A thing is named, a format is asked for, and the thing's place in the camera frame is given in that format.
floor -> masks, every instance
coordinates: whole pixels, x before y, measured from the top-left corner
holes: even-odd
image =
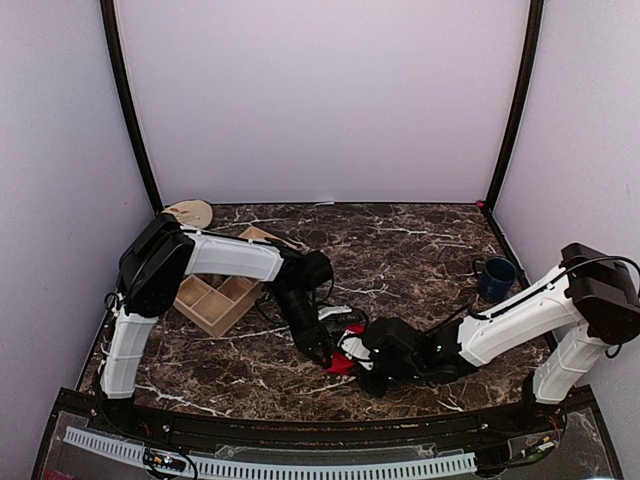
[[[335,270],[334,304],[371,319],[399,316],[426,329],[477,302],[474,258],[500,255],[471,205],[216,206],[212,231],[238,235],[254,225],[301,249],[320,249]],[[215,340],[172,309],[151,334],[136,380],[136,402],[175,411],[246,419],[347,421],[408,418],[516,402],[524,377],[547,358],[542,338],[480,372],[436,388],[392,384],[381,399],[350,377],[328,375],[294,347],[273,305],[255,310]],[[81,390],[91,391],[97,355]]]

black wire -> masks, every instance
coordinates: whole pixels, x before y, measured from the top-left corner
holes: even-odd
[[[566,400],[564,400],[562,402],[561,405],[561,412],[562,412],[562,417],[563,417],[563,422],[562,422],[562,428],[560,429],[560,435],[558,437],[558,443],[560,443],[562,441],[562,439],[564,438],[564,434],[567,430],[567,424],[569,422],[569,418],[567,415],[567,402]],[[495,430],[495,429],[486,429],[486,430],[493,430],[496,432],[501,432],[500,430]],[[521,431],[518,432],[519,435],[525,434],[526,431]],[[502,463],[498,463],[495,465],[477,465],[480,468],[485,468],[485,469],[496,469],[496,468],[519,468],[519,467],[527,467],[529,465],[533,465],[534,463],[538,463],[542,460],[544,460],[545,458],[547,458],[549,455],[551,455],[552,452],[554,452],[558,447],[554,447],[554,448],[550,448],[549,450],[545,450],[544,452],[538,454],[534,459],[532,460],[528,460],[528,461],[523,461],[525,460],[527,457],[516,457],[516,458],[511,458],[509,460],[507,460],[506,462],[502,462]]]
[[[264,318],[267,322],[269,323],[275,322],[275,320],[273,320],[269,315],[265,313],[264,310],[262,310],[262,307],[260,306],[260,299],[256,300],[256,303],[254,303],[253,306],[256,307],[256,310],[258,311],[260,316],[262,316],[262,318]]]
[[[105,357],[106,357],[106,355],[103,353],[102,354],[102,361],[105,360]],[[156,441],[150,440],[148,438],[143,438],[143,437],[139,437],[137,435],[133,435],[131,433],[127,433],[127,432],[121,430],[120,428],[116,427],[113,424],[111,419],[109,419],[109,417],[105,413],[103,405],[102,405],[103,391],[102,391],[102,386],[100,385],[100,381],[102,379],[102,374],[103,373],[104,373],[104,365],[101,364],[100,366],[98,366],[98,369],[96,370],[95,375],[93,377],[93,391],[94,391],[95,398],[96,398],[97,412],[100,414],[102,419],[104,419],[107,422],[107,424],[113,430],[115,430],[119,435],[121,435],[121,436],[123,436],[125,438],[131,438],[133,440],[138,440],[138,441],[142,442],[143,445],[145,445],[145,446],[154,445],[156,448],[159,448],[159,449],[162,449],[162,450],[166,450],[168,452],[180,455],[182,458],[184,458],[189,463],[189,465],[191,465],[191,468],[193,469],[193,480],[198,480],[198,466],[191,459],[191,457],[189,457],[187,454],[182,453],[180,450],[178,450],[176,448],[173,448],[170,445],[166,445],[166,444],[163,444],[163,443],[160,443],[160,442],[156,442]]]
[[[327,300],[329,300],[329,297],[331,297],[331,294],[333,293],[334,283],[335,283],[335,280],[333,277],[331,277],[331,285],[329,285],[329,291],[324,296],[324,298],[318,302],[318,305],[324,305],[327,302]]]
[[[464,305],[462,305],[460,308],[458,308],[455,312],[453,312],[451,315],[449,315],[447,318],[445,318],[443,321],[441,321],[440,323],[438,323],[437,325],[434,325],[433,327],[425,330],[422,335],[426,335],[426,334],[432,334],[434,333],[436,330],[441,329],[442,327],[444,327],[445,325],[447,325],[449,322],[451,322],[452,320],[455,320],[462,312],[464,312],[466,309],[471,308],[471,305],[468,303],[465,303]]]
[[[611,358],[616,358],[618,356],[618,354],[620,353],[620,350],[622,350],[622,344],[619,344],[618,347],[616,348],[616,351],[613,353],[609,353],[609,350],[604,352],[605,357],[611,359]]]
[[[553,284],[557,283],[561,278],[569,275],[570,273],[574,272],[578,268],[584,267],[585,265],[589,265],[589,264],[592,264],[592,263],[612,262],[612,261],[621,261],[621,262],[628,263],[629,265],[631,265],[632,267],[634,267],[636,269],[636,272],[638,272],[638,276],[640,277],[640,266],[636,262],[634,262],[633,260],[631,260],[628,257],[621,257],[621,256],[618,256],[618,255],[604,255],[602,257],[590,258],[589,260],[585,260],[584,262],[581,262],[581,263],[579,263],[577,265],[574,265],[573,267],[565,269],[564,271],[562,271],[558,275],[556,275],[556,277],[553,278],[548,283],[538,287],[533,292],[529,293],[528,295],[525,295],[521,299],[511,303],[510,305],[507,305],[506,307],[498,310],[497,312],[492,313],[490,317],[484,316],[484,315],[481,315],[481,314],[474,314],[472,316],[473,316],[473,318],[475,318],[477,320],[490,320],[490,319],[499,317],[499,316],[504,315],[505,313],[507,313],[509,310],[511,310],[511,309],[517,307],[518,305],[526,302],[527,300],[531,299],[532,297],[534,297],[538,293],[546,290],[547,289],[547,285],[549,285],[549,284],[553,285]]]

purple wall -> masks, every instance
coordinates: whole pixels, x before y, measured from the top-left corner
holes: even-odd
[[[640,6],[545,6],[527,108],[496,216],[531,280],[580,241],[640,261]],[[625,478],[640,478],[640,340],[591,375]]]
[[[117,3],[166,202],[485,195],[528,1]]]
[[[98,1],[3,2],[0,64],[0,472],[23,479],[151,209]]]

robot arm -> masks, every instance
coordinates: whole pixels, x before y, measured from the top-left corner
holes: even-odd
[[[640,334],[640,303],[627,268],[577,243],[562,255],[560,265],[513,298],[433,331],[377,320],[362,337],[373,360],[363,386],[381,395],[390,379],[455,381],[517,345],[571,326],[533,377],[537,403],[561,402],[608,348]]]
[[[161,214],[120,259],[115,329],[100,378],[109,399],[130,398],[153,326],[177,296],[185,275],[213,273],[267,282],[298,349],[324,367],[334,345],[308,292],[333,277],[318,251],[302,255],[285,245],[212,235]]]
[[[535,401],[558,403],[610,346],[640,334],[640,304],[627,268],[600,261],[600,252],[580,244],[562,254],[563,262],[539,282],[486,312],[427,332],[399,318],[380,318],[338,346],[365,359],[359,381],[382,396],[391,379],[452,382],[521,343],[571,326],[533,378]],[[333,278],[326,256],[184,228],[171,215],[159,215],[120,259],[115,331],[100,381],[109,399],[133,395],[149,333],[173,304],[183,276],[192,273],[266,282],[298,349],[330,366],[336,345],[309,299],[309,292]]]

wooden tray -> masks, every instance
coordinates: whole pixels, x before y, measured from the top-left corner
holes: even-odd
[[[256,227],[249,227],[240,238],[277,238]],[[262,296],[262,283],[245,277],[228,277],[217,288],[195,275],[180,285],[174,307],[214,338],[220,338],[240,320]]]

